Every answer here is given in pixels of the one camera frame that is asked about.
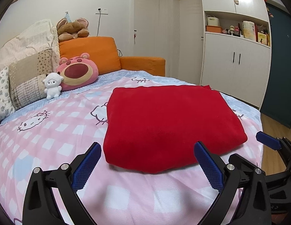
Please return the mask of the white room door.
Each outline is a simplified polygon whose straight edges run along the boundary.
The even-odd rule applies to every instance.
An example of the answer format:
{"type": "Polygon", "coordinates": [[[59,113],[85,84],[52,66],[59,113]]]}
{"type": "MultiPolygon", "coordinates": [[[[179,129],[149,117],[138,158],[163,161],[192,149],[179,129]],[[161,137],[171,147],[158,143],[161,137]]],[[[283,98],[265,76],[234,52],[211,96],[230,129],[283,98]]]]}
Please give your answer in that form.
{"type": "Polygon", "coordinates": [[[202,0],[134,0],[134,55],[162,57],[166,76],[199,84],[204,24],[202,0]]]}

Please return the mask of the brown plush bear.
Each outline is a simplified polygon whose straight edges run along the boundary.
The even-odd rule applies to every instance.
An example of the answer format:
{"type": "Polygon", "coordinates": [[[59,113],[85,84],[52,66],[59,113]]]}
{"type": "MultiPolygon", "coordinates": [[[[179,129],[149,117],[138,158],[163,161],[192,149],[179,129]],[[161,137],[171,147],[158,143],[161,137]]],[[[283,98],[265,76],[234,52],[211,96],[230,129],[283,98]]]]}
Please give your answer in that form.
{"type": "Polygon", "coordinates": [[[64,42],[88,37],[88,26],[89,22],[85,18],[78,18],[74,22],[68,22],[66,18],[63,18],[56,25],[58,41],[64,42]]]}

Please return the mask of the red sweater with yellow collar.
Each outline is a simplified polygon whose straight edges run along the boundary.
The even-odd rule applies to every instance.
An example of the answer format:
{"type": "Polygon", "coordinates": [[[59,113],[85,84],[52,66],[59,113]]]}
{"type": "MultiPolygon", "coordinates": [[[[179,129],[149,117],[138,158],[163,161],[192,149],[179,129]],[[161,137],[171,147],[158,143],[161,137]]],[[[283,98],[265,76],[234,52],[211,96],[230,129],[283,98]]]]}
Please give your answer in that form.
{"type": "Polygon", "coordinates": [[[150,174],[196,163],[197,142],[220,155],[248,139],[222,95],[208,86],[116,88],[107,120],[107,163],[150,174]]]}

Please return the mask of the cream folded blanket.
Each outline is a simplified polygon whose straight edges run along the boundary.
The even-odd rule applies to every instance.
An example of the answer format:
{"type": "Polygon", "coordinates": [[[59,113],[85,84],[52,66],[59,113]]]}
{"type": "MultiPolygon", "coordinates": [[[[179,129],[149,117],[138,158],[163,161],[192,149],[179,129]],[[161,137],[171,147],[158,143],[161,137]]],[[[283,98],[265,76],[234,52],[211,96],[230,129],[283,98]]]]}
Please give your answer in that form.
{"type": "Polygon", "coordinates": [[[0,71],[10,64],[46,49],[53,52],[52,69],[58,67],[60,59],[57,28],[49,19],[40,20],[0,49],[0,71]]]}

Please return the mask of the white floral pillow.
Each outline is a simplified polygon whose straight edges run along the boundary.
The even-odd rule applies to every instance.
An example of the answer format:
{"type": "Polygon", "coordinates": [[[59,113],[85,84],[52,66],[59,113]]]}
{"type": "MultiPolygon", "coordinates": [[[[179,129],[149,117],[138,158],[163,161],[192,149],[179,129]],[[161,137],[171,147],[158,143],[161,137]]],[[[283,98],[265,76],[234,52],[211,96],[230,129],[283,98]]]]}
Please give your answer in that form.
{"type": "Polygon", "coordinates": [[[0,121],[14,112],[15,108],[10,97],[9,68],[5,67],[0,71],[0,121]]]}

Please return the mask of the yellow box on shelf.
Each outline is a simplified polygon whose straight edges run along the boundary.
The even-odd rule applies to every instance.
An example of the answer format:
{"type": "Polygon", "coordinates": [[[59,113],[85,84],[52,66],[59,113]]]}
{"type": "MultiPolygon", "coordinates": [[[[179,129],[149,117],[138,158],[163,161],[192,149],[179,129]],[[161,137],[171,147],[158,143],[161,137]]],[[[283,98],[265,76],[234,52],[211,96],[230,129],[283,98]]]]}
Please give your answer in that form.
{"type": "Polygon", "coordinates": [[[258,32],[257,33],[257,40],[258,40],[258,43],[261,43],[263,45],[266,45],[266,46],[270,47],[270,36],[269,36],[269,34],[258,32]]]}

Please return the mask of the dark teal door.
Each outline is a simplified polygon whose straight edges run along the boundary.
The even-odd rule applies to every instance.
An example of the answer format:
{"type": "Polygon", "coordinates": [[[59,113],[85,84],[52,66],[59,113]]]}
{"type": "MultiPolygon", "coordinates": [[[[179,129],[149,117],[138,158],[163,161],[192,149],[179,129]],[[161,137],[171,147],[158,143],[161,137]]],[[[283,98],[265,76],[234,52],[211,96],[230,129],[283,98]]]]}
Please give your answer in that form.
{"type": "Polygon", "coordinates": [[[261,113],[291,128],[291,16],[266,4],[272,34],[272,59],[261,113]]]}

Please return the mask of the white wardrobe cabinet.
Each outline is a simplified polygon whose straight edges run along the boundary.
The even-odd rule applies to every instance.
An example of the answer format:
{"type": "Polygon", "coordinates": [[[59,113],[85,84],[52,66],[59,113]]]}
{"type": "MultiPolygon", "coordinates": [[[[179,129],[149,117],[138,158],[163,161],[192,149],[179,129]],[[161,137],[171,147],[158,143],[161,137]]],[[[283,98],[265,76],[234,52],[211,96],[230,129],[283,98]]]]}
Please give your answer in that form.
{"type": "Polygon", "coordinates": [[[202,0],[204,49],[201,85],[261,108],[271,67],[270,47],[258,43],[257,33],[269,34],[264,0],[202,0]],[[217,17],[223,31],[206,31],[207,15],[217,17]],[[243,21],[255,24],[256,41],[244,38],[243,21]]]}

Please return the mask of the beige patchwork pillow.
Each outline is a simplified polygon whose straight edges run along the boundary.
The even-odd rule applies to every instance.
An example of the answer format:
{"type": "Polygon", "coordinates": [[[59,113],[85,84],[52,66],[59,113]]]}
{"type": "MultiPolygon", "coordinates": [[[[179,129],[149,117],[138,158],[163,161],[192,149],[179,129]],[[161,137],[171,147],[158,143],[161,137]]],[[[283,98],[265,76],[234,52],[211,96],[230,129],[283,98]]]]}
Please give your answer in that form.
{"type": "Polygon", "coordinates": [[[53,72],[53,52],[46,49],[9,65],[10,97],[15,110],[46,97],[43,80],[53,72]]]}

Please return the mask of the orange storage box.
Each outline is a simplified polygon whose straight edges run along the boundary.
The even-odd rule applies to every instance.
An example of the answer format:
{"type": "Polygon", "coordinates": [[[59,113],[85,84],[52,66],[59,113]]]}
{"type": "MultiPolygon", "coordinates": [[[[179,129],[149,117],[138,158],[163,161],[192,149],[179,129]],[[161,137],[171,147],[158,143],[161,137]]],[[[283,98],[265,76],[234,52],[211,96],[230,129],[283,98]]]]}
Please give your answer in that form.
{"type": "Polygon", "coordinates": [[[222,31],[223,31],[222,27],[220,27],[220,26],[207,25],[207,26],[205,26],[205,28],[206,28],[206,31],[210,32],[210,33],[219,33],[219,34],[221,34],[222,31]]]}

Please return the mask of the pink bear face cushion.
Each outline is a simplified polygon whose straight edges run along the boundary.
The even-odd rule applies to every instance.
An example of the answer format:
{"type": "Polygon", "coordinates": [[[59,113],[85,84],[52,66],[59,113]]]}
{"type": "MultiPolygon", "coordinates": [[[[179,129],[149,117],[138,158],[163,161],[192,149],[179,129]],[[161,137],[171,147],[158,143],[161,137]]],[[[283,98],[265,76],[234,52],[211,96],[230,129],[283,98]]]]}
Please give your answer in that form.
{"type": "Polygon", "coordinates": [[[56,72],[63,76],[60,84],[63,92],[92,84],[99,76],[97,65],[90,59],[88,53],[70,59],[61,58],[56,72]]]}

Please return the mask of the white plush sheep toy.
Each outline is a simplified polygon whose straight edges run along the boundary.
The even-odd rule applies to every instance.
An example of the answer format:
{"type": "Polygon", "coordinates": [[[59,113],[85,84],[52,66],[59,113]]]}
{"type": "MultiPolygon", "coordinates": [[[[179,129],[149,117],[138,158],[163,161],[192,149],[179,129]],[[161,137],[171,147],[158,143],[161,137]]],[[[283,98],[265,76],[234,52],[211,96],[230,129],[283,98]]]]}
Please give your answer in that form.
{"type": "Polygon", "coordinates": [[[46,78],[43,80],[45,90],[44,93],[46,94],[46,99],[54,99],[60,96],[62,91],[61,83],[63,81],[63,76],[60,75],[60,72],[49,73],[46,75],[46,78]]]}

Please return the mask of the orange bed frame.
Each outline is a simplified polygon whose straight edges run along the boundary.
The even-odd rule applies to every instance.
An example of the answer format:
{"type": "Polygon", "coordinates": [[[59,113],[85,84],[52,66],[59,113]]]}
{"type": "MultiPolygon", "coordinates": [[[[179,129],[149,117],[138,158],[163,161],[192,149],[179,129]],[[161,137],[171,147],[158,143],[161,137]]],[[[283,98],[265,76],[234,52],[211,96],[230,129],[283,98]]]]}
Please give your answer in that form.
{"type": "Polygon", "coordinates": [[[68,59],[83,53],[90,55],[99,74],[119,70],[145,71],[154,76],[165,76],[166,60],[161,57],[119,56],[116,43],[111,37],[77,38],[59,43],[60,57],[68,59]]]}

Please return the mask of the white paper towel pack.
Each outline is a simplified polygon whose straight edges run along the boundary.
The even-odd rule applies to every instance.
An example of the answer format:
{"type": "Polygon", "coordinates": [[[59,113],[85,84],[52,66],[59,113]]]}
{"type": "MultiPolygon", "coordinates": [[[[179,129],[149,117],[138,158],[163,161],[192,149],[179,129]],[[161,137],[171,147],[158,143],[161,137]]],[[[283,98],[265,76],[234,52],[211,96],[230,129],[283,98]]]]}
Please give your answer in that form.
{"type": "Polygon", "coordinates": [[[256,41],[255,24],[251,21],[243,21],[242,23],[243,36],[246,39],[256,41]]]}

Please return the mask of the white storage basket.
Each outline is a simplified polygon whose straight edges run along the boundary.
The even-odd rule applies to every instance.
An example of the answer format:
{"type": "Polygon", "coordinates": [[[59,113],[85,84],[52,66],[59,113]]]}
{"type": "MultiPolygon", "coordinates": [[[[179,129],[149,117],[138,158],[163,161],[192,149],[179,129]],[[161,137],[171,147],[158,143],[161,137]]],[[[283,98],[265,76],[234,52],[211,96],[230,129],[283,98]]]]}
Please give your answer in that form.
{"type": "Polygon", "coordinates": [[[220,21],[217,17],[207,15],[207,25],[220,27],[220,21]]]}

